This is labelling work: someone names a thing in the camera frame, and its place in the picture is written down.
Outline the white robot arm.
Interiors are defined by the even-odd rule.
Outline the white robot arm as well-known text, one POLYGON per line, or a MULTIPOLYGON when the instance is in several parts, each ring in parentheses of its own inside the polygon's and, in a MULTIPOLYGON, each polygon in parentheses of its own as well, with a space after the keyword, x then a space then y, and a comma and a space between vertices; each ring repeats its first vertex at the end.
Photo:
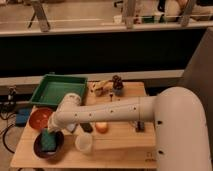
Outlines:
POLYGON ((157 171, 213 171, 204 107, 191 90, 171 87, 156 96, 80 106, 74 93, 48 120, 56 132, 72 123, 153 121, 157 171))

